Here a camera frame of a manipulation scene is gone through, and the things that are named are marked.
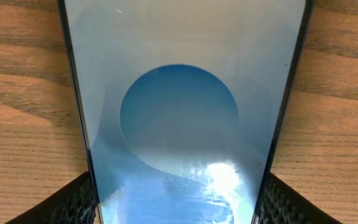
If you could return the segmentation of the blue Galaxy smartphone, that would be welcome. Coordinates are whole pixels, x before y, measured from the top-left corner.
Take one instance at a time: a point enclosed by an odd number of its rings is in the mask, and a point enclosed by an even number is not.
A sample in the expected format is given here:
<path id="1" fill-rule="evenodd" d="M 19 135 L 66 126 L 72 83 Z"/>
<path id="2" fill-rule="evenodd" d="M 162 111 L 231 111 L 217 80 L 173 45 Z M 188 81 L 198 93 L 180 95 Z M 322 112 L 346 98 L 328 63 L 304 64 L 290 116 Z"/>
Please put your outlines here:
<path id="1" fill-rule="evenodd" d="M 313 2 L 58 9 L 100 222 L 255 222 Z"/>

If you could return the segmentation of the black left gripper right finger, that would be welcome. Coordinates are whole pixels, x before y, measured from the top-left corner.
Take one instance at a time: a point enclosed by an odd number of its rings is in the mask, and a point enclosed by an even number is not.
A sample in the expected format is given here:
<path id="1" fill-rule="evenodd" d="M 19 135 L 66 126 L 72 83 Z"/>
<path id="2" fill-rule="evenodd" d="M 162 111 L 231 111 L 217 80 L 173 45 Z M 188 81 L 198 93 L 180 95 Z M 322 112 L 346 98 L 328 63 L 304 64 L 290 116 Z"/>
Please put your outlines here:
<path id="1" fill-rule="evenodd" d="M 265 185 L 256 224 L 341 224 L 270 173 Z"/>

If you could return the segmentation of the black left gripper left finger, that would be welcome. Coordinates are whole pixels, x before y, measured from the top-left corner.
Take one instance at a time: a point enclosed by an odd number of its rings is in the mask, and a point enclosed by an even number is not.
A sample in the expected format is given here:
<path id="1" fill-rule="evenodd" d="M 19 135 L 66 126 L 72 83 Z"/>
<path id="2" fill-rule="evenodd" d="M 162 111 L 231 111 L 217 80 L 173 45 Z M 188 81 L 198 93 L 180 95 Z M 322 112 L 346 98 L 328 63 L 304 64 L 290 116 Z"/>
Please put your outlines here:
<path id="1" fill-rule="evenodd" d="M 90 173 L 84 172 L 6 224 L 93 224 L 96 206 Z"/>

